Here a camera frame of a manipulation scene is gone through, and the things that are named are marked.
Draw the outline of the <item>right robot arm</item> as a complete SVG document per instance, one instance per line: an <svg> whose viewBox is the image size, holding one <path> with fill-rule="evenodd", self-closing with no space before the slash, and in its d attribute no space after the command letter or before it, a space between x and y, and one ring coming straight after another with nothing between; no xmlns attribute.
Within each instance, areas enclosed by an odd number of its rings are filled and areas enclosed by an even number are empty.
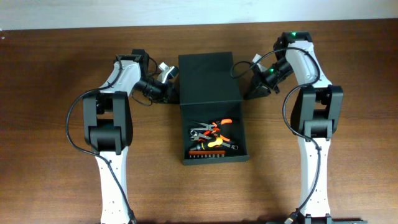
<svg viewBox="0 0 398 224"><path fill-rule="evenodd" d="M331 223L327 192L327 161L343 104L343 89L333 85L323 73L307 31L283 32L274 43L277 62L269 68L256 55L249 69L253 72L245 100L278 93L278 84L294 74L298 85L292 113L284 123L296 135L301 159L301 193L298 207L286 223Z"/></svg>

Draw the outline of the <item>orange handled needle nose pliers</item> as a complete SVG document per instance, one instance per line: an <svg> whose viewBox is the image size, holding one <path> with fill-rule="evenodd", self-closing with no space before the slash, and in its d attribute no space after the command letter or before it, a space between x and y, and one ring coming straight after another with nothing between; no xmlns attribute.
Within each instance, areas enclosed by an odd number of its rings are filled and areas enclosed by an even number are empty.
<svg viewBox="0 0 398 224"><path fill-rule="evenodd" d="M219 121L215 121L212 123L199 123L194 121L195 124L199 124L200 127L199 128L192 128L192 130L195 131L217 131L219 130L220 126L224 125L224 124L232 124L233 121L232 119L226 118L226 119L221 119Z"/></svg>

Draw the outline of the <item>orange socket bit holder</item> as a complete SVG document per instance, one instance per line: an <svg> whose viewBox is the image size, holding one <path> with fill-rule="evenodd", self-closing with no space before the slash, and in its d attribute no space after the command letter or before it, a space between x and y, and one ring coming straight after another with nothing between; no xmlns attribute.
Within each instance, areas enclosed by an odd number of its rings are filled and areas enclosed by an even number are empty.
<svg viewBox="0 0 398 224"><path fill-rule="evenodd" d="M224 157L226 151L189 151L188 157L193 159Z"/></svg>

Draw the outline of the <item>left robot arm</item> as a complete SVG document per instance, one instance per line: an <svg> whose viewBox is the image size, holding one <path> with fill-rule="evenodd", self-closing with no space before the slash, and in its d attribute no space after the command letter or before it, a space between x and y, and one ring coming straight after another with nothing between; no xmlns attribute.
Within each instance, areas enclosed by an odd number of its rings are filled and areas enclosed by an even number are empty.
<svg viewBox="0 0 398 224"><path fill-rule="evenodd" d="M142 49L117 55L106 82L83 97L85 141L96 157L100 175L101 223L136 222L127 197L126 162L133 137L129 96L139 91L151 103L178 103L171 82L178 67L161 63L157 67L160 74L154 78L148 73L151 60Z"/></svg>

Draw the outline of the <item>red handled cutting pliers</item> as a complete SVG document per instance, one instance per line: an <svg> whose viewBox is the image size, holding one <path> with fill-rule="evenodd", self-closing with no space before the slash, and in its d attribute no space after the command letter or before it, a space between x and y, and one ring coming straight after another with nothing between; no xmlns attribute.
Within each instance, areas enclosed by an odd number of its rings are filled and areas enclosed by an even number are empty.
<svg viewBox="0 0 398 224"><path fill-rule="evenodd" d="M223 136L222 134L219 134L215 131L205 131L204 133L198 133L198 137L201 139L220 138L224 142L232 143L230 138L227 138L227 137Z"/></svg>

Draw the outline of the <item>yellow black screwdriver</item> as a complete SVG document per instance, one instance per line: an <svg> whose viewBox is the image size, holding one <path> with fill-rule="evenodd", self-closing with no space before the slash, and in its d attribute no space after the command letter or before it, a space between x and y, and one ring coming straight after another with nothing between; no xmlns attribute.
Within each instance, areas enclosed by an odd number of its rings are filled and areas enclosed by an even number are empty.
<svg viewBox="0 0 398 224"><path fill-rule="evenodd" d="M211 138L204 142L199 142L195 146L190 148L190 151L207 151L216 147L221 146L223 140L221 138Z"/></svg>

